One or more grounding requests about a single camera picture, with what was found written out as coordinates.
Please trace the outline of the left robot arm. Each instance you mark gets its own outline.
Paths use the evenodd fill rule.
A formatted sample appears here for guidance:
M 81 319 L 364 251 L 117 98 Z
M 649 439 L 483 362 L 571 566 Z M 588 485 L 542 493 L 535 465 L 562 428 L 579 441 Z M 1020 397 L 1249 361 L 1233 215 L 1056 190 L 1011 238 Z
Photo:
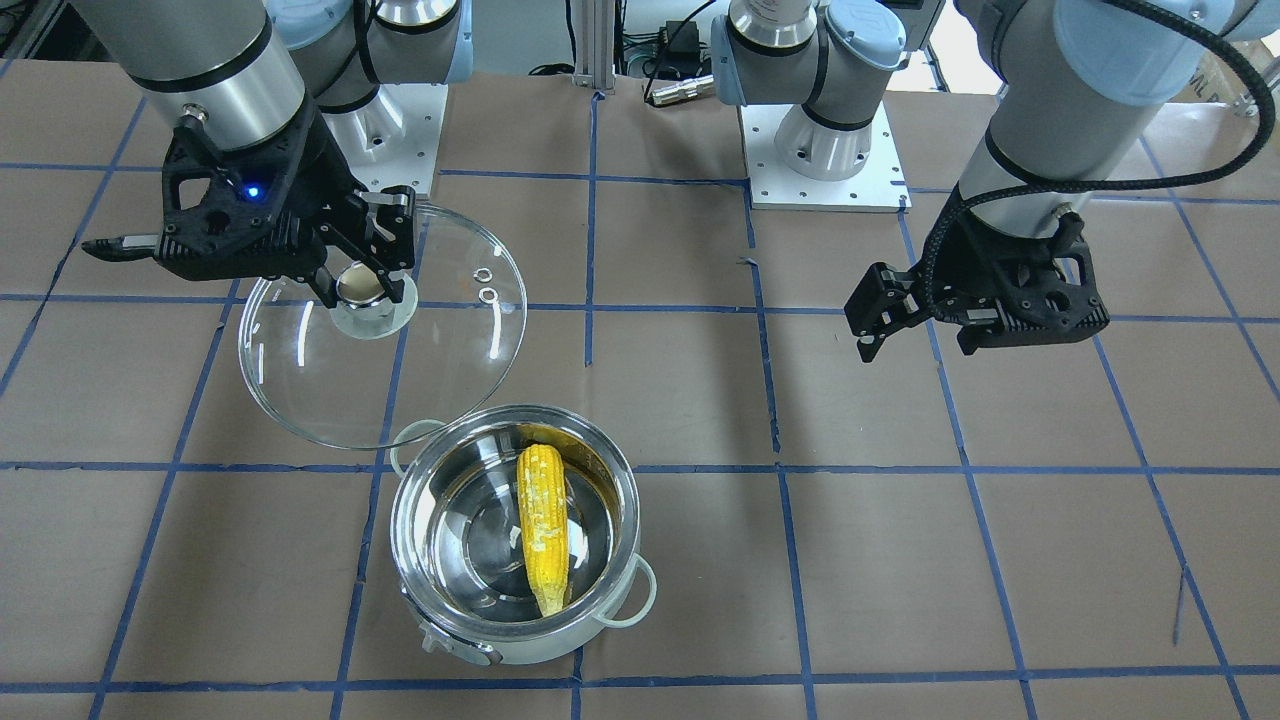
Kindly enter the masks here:
M 920 260 L 873 264 L 845 304 L 863 361 L 927 319 L 959 327 L 965 354 L 1075 343 L 1110 322 L 1080 209 L 1097 191 L 1204 184 L 1240 170 L 1276 122 L 1266 82 L 1236 50 L 1277 28 L 1275 1 L 960 1 L 1000 101 Z M 906 29 L 881 1 L 732 1 L 710 32 L 728 105 L 785 105 L 774 146 L 815 181 L 859 172 Z M 1114 179 L 1157 110 L 1212 53 L 1254 95 L 1254 137 L 1221 167 Z

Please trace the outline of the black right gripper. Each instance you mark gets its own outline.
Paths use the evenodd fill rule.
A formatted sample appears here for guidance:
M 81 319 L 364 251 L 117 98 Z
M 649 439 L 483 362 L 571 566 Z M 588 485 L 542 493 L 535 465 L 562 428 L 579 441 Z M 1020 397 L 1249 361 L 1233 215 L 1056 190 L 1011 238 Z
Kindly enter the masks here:
M 108 263 L 152 259 L 186 281 L 288 275 L 328 309 L 352 260 L 385 296 L 404 301 L 415 266 L 416 191 L 408 184 L 364 192 L 325 120 L 303 105 L 284 128 L 239 150 L 220 150 L 212 117 L 188 105 L 163 163 L 163 223 L 154 234 L 86 240 Z M 326 260 L 337 246 L 347 258 Z

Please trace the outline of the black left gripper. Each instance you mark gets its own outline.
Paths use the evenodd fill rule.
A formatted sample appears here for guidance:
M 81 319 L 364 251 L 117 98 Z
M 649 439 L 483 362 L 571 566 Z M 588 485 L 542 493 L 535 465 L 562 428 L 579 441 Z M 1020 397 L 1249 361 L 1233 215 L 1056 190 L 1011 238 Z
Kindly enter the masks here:
M 925 307 L 920 273 L 873 263 L 844 305 L 863 363 L 884 341 L 936 319 L 959 325 L 965 355 L 980 348 L 1066 345 L 1105 329 L 1111 316 L 1094 284 L 1083 218 L 1059 206 L 1047 238 L 1001 233 L 974 211 L 945 206 L 925 241 Z

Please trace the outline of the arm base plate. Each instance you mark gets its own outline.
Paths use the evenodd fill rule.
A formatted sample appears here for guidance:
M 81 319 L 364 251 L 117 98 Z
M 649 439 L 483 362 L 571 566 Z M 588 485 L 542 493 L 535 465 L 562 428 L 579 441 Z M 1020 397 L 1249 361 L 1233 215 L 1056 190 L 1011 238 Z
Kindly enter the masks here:
M 895 213 L 911 206 L 884 105 L 869 124 L 836 131 L 801 106 L 739 109 L 751 206 Z
M 371 191 L 411 186 L 433 195 L 447 85 L 383 85 L 353 111 L 324 115 L 353 176 Z

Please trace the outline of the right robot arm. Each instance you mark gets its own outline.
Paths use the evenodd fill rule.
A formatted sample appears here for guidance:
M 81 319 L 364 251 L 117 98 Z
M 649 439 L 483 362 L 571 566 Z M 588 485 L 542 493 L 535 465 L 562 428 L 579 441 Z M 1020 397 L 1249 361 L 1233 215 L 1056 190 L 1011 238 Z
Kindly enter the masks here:
M 349 301 L 329 249 L 406 304 L 416 191 L 371 190 L 329 120 L 388 85 L 451 85 L 474 68 L 468 1 L 77 1 L 74 9 L 172 128 L 163 225 L 86 240 L 106 263 L 151 259 L 186 281 L 260 277 Z

